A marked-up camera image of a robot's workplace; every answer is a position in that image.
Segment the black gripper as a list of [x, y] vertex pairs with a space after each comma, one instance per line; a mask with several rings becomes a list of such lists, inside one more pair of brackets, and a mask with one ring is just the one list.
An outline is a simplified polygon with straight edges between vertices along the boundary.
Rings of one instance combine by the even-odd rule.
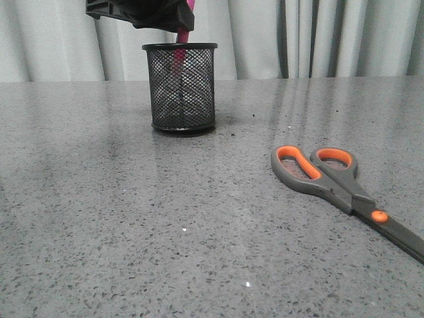
[[178, 0], [87, 0], [86, 14], [129, 22], [134, 28], [156, 28], [168, 32], [194, 30], [194, 14], [186, 1]]

